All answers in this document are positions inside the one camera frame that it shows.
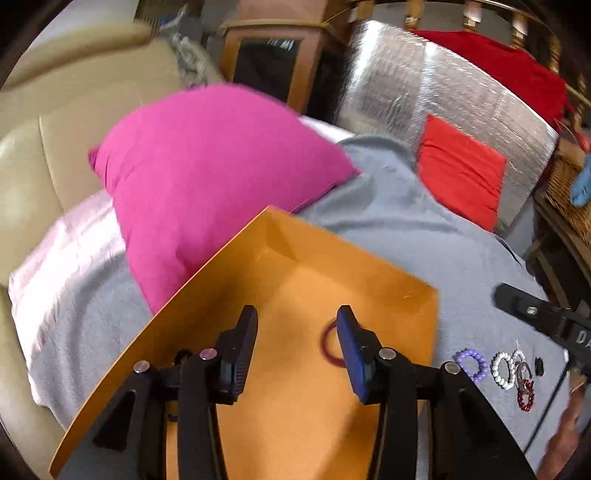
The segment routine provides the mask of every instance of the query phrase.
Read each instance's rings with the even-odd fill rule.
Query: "white bead bracelet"
[[[507,367],[509,368],[509,378],[505,380],[501,377],[499,373],[499,364],[501,360],[507,362]],[[499,387],[503,388],[504,390],[510,390],[515,386],[515,362],[511,355],[507,352],[498,352],[492,359],[491,365],[491,373],[495,382]]]
[[[515,352],[513,352],[513,355],[511,355],[511,358],[513,359],[513,363],[515,364],[525,362],[525,354],[521,350],[515,350]]]

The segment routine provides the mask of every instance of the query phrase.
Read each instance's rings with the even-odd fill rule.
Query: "wicker basket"
[[[546,199],[568,221],[583,242],[591,247],[591,202],[583,208],[570,203],[570,188],[582,170],[578,161],[559,155],[550,175]]]

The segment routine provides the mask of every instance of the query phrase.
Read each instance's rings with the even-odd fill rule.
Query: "silver foil panel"
[[[515,219],[544,171],[557,133],[490,75],[454,52],[373,20],[352,38],[335,121],[393,135],[416,154],[432,113],[507,159],[498,230]]]

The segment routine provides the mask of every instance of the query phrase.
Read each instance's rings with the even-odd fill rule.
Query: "blue glove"
[[[574,180],[570,188],[570,203],[575,207],[584,207],[591,199],[591,154],[585,156],[583,171]]]

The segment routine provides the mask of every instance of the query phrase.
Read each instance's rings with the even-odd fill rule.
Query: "red pillow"
[[[418,151],[418,176],[452,212],[492,232],[506,159],[447,122],[428,115]]]

